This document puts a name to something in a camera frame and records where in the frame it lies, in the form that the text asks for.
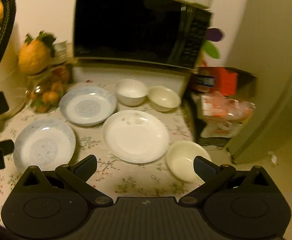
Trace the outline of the plastic bag with boxes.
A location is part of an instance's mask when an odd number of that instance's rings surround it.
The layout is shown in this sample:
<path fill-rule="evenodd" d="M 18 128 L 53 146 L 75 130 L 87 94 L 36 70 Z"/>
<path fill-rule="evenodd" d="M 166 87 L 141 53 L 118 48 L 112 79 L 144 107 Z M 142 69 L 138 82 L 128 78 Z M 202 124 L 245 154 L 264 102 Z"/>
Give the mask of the plastic bag with boxes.
<path fill-rule="evenodd" d="M 255 105 L 226 98 L 220 92 L 202 94 L 199 118 L 205 122 L 201 137 L 233 138 L 252 117 Z"/>

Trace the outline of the white ceramic bowl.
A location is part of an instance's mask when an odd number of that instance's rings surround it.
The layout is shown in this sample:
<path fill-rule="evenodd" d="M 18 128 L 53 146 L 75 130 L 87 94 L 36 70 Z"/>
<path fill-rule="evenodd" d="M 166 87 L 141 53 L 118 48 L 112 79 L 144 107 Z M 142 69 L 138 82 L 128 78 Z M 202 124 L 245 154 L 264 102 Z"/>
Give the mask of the white ceramic bowl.
<path fill-rule="evenodd" d="M 120 103 L 126 106 L 141 105 L 148 94 L 148 88 L 141 81 L 122 79 L 116 83 L 116 95 Z"/>

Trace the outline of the white floral plate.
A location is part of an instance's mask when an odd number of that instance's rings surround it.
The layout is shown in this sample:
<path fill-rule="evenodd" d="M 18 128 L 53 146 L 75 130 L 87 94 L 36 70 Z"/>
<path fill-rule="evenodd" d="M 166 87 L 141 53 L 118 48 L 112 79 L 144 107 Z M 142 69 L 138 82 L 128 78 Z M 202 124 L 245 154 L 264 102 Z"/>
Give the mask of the white floral plate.
<path fill-rule="evenodd" d="M 166 126 L 152 114 L 137 110 L 111 115 L 102 131 L 110 152 L 131 164 L 147 164 L 160 159 L 170 144 Z"/>

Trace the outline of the large yellow citrus fruit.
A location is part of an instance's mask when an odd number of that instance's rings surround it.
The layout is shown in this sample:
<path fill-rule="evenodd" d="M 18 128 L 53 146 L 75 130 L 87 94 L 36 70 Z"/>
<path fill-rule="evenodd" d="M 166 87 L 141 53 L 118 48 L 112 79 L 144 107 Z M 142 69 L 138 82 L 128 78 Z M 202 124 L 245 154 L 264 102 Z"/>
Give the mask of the large yellow citrus fruit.
<path fill-rule="evenodd" d="M 48 67 L 55 55 L 55 40 L 53 33 L 43 30 L 37 37 L 26 34 L 18 58 L 20 71 L 26 75 L 36 75 Z"/>

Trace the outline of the cream bowl by microwave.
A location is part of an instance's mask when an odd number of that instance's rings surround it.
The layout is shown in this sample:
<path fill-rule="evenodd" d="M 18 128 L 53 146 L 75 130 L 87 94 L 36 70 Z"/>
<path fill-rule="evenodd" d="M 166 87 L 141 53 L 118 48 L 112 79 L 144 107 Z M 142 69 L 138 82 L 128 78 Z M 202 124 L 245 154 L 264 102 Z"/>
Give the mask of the cream bowl by microwave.
<path fill-rule="evenodd" d="M 164 86 L 152 86 L 149 88 L 147 97 L 150 106 L 159 112 L 171 112 L 181 105 L 180 96 L 173 90 Z"/>

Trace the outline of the tin can with red label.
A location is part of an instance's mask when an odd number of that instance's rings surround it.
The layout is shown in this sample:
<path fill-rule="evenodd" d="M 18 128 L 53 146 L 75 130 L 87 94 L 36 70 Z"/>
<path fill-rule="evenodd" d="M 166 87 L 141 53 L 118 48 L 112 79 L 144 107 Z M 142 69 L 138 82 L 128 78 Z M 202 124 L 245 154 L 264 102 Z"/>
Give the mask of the tin can with red label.
<path fill-rule="evenodd" d="M 50 65 L 56 66 L 67 61 L 67 43 L 61 41 L 53 44 L 54 56 L 50 59 Z"/>

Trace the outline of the glass jar of kumquats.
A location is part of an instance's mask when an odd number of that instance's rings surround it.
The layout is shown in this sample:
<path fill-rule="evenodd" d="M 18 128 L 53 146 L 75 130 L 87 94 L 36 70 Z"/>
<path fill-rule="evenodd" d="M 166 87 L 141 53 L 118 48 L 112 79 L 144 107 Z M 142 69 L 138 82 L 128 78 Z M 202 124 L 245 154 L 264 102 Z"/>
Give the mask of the glass jar of kumquats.
<path fill-rule="evenodd" d="M 27 76 L 27 98 L 35 113 L 47 113 L 59 106 L 70 80 L 67 64 L 48 66 L 38 74 Z"/>

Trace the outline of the blue patterned plate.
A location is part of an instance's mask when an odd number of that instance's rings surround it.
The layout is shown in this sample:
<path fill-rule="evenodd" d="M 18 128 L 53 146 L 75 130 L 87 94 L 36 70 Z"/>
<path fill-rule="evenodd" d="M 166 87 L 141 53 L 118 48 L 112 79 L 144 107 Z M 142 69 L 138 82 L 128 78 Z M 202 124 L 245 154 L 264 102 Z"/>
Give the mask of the blue patterned plate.
<path fill-rule="evenodd" d="M 59 109 L 66 120 L 84 127 L 104 122 L 116 108 L 115 94 L 97 86 L 73 87 L 59 102 Z"/>
<path fill-rule="evenodd" d="M 75 147 L 75 133 L 68 124 L 58 119 L 37 120 L 17 136 L 13 160 L 21 173 L 32 165 L 42 171 L 52 171 L 70 162 Z"/>

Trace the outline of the grey refrigerator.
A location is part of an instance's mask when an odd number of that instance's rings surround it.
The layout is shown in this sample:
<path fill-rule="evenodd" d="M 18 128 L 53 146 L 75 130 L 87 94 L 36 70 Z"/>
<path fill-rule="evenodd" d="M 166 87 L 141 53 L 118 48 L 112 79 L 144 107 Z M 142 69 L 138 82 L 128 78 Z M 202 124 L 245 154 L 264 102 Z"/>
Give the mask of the grey refrigerator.
<path fill-rule="evenodd" d="M 227 150 L 235 164 L 262 160 L 290 136 L 292 0 L 248 0 L 226 65 L 251 75 L 238 93 L 256 107 Z"/>

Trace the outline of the black microwave oven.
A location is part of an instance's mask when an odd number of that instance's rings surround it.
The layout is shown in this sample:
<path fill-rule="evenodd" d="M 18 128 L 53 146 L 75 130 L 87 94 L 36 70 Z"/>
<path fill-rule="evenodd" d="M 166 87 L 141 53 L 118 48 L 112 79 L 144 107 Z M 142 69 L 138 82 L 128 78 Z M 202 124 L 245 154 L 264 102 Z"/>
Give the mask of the black microwave oven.
<path fill-rule="evenodd" d="M 176 0 L 76 0 L 73 52 L 192 69 L 210 18 L 207 9 Z"/>

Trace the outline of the red walnut drink box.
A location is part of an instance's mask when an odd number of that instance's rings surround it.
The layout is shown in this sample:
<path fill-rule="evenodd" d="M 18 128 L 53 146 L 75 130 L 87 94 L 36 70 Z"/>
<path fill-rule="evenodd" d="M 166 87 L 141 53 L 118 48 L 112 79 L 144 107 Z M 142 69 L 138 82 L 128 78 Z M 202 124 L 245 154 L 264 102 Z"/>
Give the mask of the red walnut drink box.
<path fill-rule="evenodd" d="M 192 88 L 202 93 L 220 92 L 223 96 L 233 96 L 237 91 L 237 78 L 237 72 L 224 67 L 199 67 Z"/>

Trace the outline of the cream bowl near edge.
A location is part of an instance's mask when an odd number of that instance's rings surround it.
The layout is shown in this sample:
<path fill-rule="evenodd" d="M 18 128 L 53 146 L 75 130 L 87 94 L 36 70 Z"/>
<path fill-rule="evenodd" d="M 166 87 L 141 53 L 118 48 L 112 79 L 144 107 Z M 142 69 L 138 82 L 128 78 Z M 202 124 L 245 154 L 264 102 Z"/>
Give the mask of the cream bowl near edge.
<path fill-rule="evenodd" d="M 165 158 L 170 171 L 188 183 L 203 182 L 194 171 L 194 159 L 202 156 L 211 161 L 210 155 L 200 145 L 192 141 L 177 141 L 171 144 Z"/>

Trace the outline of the white microwave stand shelf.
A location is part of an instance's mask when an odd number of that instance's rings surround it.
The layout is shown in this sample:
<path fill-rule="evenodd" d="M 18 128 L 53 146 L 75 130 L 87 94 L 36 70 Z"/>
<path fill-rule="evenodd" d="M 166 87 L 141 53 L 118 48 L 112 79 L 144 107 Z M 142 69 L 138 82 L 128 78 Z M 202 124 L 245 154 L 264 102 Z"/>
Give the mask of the white microwave stand shelf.
<path fill-rule="evenodd" d="M 72 79 L 105 85 L 134 79 L 149 87 L 167 87 L 182 96 L 190 79 L 190 70 L 144 62 L 76 59 L 72 63 Z"/>

